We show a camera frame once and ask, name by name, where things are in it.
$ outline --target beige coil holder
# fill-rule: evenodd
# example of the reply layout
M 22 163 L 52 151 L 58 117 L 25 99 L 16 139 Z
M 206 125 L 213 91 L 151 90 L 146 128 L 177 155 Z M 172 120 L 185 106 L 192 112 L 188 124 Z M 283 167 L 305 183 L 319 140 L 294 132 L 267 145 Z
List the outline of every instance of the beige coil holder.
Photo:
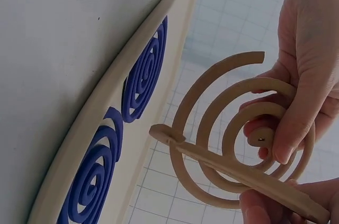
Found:
M 201 94 L 220 76 L 232 69 L 248 65 L 260 64 L 264 60 L 264 52 L 246 52 L 228 57 L 209 68 L 193 84 L 182 100 L 173 121 L 172 127 L 164 124 L 153 125 L 150 135 L 169 146 L 171 161 L 179 181 L 193 196 L 202 202 L 220 208 L 238 209 L 238 200 L 227 200 L 213 196 L 196 185 L 188 174 L 183 160 L 183 154 L 197 160 L 205 176 L 217 187 L 233 193 L 242 193 L 250 188 L 278 201 L 300 216 L 319 224 L 329 221 L 329 212 L 314 202 L 308 195 L 292 186 L 280 182 L 279 178 L 289 169 L 296 153 L 286 165 L 280 165 L 271 175 L 267 171 L 274 163 L 271 147 L 274 131 L 262 127 L 251 133 L 248 143 L 251 146 L 263 146 L 269 149 L 268 157 L 255 166 L 246 166 L 240 163 L 234 153 L 234 144 L 242 126 L 249 120 L 262 114 L 269 114 L 282 118 L 285 108 L 275 103 L 254 103 L 239 111 L 227 126 L 222 138 L 222 155 L 208 150 L 208 140 L 214 122 L 222 110 L 234 99 L 242 94 L 254 91 L 276 91 L 292 101 L 296 89 L 280 80 L 273 78 L 251 78 L 238 82 L 224 90 L 207 108 L 197 132 L 196 145 L 185 142 L 184 127 L 193 106 Z M 289 179 L 297 179 L 304 171 L 313 150 L 315 141 L 315 126 L 304 138 L 305 146 L 302 157 Z M 232 182 L 222 177 L 217 171 L 239 181 Z

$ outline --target spiral coil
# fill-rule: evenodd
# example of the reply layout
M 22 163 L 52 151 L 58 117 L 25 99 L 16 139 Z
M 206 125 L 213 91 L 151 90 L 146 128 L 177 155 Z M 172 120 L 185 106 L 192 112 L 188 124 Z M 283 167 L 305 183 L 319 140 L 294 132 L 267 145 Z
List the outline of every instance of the spiral coil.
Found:
M 131 123 L 139 119 L 148 104 L 160 75 L 166 39 L 167 16 L 147 43 L 124 82 L 121 113 L 125 122 Z
M 122 146 L 123 122 L 119 111 L 110 107 L 104 119 L 111 119 L 115 129 L 99 126 L 61 209 L 58 224 L 87 223 L 96 224 L 100 217 L 115 163 L 119 160 Z M 109 146 L 101 144 L 107 138 Z
M 264 90 L 276 91 L 291 102 L 296 93 L 296 89 L 293 86 L 273 78 L 251 78 L 234 84 L 219 94 L 208 106 L 198 127 L 196 145 L 184 142 L 185 124 L 202 93 L 215 80 L 230 70 L 248 64 L 259 64 L 263 62 L 263 59 L 264 52 L 246 52 L 214 64 L 190 88 L 175 114 L 172 127 L 156 124 L 151 127 L 150 134 L 157 140 L 169 145 L 171 161 L 176 176 L 183 187 L 202 202 L 221 208 L 239 208 L 238 200 L 219 198 L 197 186 L 185 168 L 183 154 L 198 160 L 204 175 L 220 189 L 233 193 L 242 193 L 252 187 L 305 218 L 316 220 L 319 223 L 326 223 L 328 212 L 325 209 L 313 201 L 309 202 L 309 199 L 303 193 L 278 181 L 291 166 L 296 153 L 293 153 L 286 165 L 280 165 L 270 176 L 263 172 L 267 171 L 274 163 L 271 150 L 269 156 L 255 166 L 246 166 L 236 159 L 234 144 L 243 125 L 247 121 L 263 114 L 281 119 L 286 111 L 282 106 L 270 102 L 261 102 L 245 107 L 232 118 L 225 130 L 222 139 L 222 156 L 208 150 L 208 140 L 212 126 L 219 114 L 231 101 L 245 93 Z M 273 137 L 274 131 L 271 128 L 262 127 L 251 133 L 248 137 L 248 142 L 252 146 L 264 146 L 271 149 Z M 301 159 L 295 170 L 288 177 L 288 180 L 297 179 L 304 171 L 311 157 L 314 141 L 315 126 L 313 124 L 310 132 L 304 138 L 305 146 Z M 224 173 L 239 182 L 229 181 L 218 172 Z

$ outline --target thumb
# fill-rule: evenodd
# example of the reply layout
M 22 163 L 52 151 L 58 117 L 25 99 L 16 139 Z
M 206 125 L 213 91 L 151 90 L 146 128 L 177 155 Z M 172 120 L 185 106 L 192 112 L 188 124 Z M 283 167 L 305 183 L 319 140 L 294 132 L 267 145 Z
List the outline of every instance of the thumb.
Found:
M 274 136 L 275 159 L 286 164 L 309 132 L 320 108 L 331 91 L 324 72 L 306 71 L 300 75 L 297 93 L 281 119 Z
M 339 179 L 295 186 L 331 213 L 331 223 L 339 223 Z

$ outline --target hand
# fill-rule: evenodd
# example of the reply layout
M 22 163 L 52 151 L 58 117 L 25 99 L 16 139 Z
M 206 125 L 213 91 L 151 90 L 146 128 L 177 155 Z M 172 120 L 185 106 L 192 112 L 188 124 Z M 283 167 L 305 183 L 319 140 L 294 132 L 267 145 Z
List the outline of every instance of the hand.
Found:
M 339 113 L 338 18 L 339 0 L 284 0 L 278 27 L 279 57 L 271 70 L 259 76 L 295 86 L 295 99 L 289 105 L 283 96 L 273 94 L 240 107 L 269 101 L 288 108 L 280 122 L 263 116 L 244 126 L 246 136 L 259 127 L 276 129 L 273 156 L 282 164 L 288 162 L 313 122 L 318 140 Z M 267 149 L 259 150 L 261 158 L 267 154 Z
M 331 213 L 331 224 L 339 224 L 339 179 L 294 186 Z M 304 224 L 305 220 L 276 201 L 256 192 L 240 195 L 244 224 Z

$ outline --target grid pattern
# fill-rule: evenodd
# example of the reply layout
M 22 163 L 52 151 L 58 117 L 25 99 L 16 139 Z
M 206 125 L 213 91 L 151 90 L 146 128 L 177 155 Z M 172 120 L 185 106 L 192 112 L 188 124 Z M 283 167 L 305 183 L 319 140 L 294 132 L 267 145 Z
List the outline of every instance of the grid pattern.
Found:
M 197 0 L 184 53 L 213 62 L 234 53 L 266 51 L 271 67 L 278 56 L 278 18 L 283 0 Z
M 238 52 L 266 51 L 264 64 L 249 65 L 229 72 L 214 82 L 198 100 L 184 130 L 187 141 L 195 142 L 202 115 L 221 91 L 235 82 L 270 69 L 278 56 L 277 27 L 282 2 L 283 0 L 198 0 L 180 70 L 159 122 L 172 125 L 182 98 L 214 62 Z M 254 97 L 258 95 L 245 94 L 223 110 L 213 125 L 209 150 L 221 154 L 222 136 L 227 124 L 237 113 L 239 106 Z M 334 124 L 315 146 L 299 183 L 339 177 L 339 142 L 335 140 L 338 133 L 335 128 L 337 124 Z M 244 135 L 240 133 L 235 143 L 236 157 L 247 165 L 259 163 L 257 149 L 245 142 Z M 282 177 L 283 180 L 292 172 L 299 159 L 300 154 L 290 171 Z M 205 177 L 195 160 L 185 156 L 184 163 L 193 180 L 203 190 L 221 198 L 238 198 L 238 194 L 215 187 Z M 276 167 L 277 164 L 273 165 L 268 172 Z M 168 147 L 153 141 L 126 213 L 125 223 L 238 224 L 243 223 L 243 217 L 239 210 L 211 207 L 190 195 L 175 176 Z
M 206 70 L 206 67 L 183 61 L 176 78 L 176 83 L 159 122 L 172 125 L 175 112 L 188 89 Z M 207 92 L 198 100 L 186 124 L 184 135 L 188 141 L 194 142 L 198 125 L 208 105 L 219 93 L 235 82 L 245 79 L 241 70 L 233 70 L 214 82 Z M 237 112 L 241 103 L 251 99 L 244 95 L 226 107 L 217 118 L 211 132 L 209 149 L 221 153 L 221 141 L 224 130 L 230 119 Z M 339 176 L 339 144 L 335 141 L 334 129 L 329 131 L 317 144 L 313 156 L 307 166 L 300 183 L 327 180 Z M 235 144 L 235 153 L 238 160 L 254 165 L 259 163 L 257 149 L 245 144 L 245 137 L 240 133 Z M 290 172 L 298 163 L 300 155 L 293 163 Z M 205 191 L 227 199 L 238 199 L 238 194 L 225 192 L 215 187 L 203 174 L 199 164 L 185 156 L 185 165 L 194 181 Z M 274 165 L 268 172 L 276 169 Z M 134 196 L 126 213 L 126 224 L 209 224 L 209 223 L 243 223 L 239 210 L 226 210 L 211 207 L 195 199 L 179 183 L 172 168 L 168 147 L 160 142 L 153 141 L 148 156 L 135 188 Z

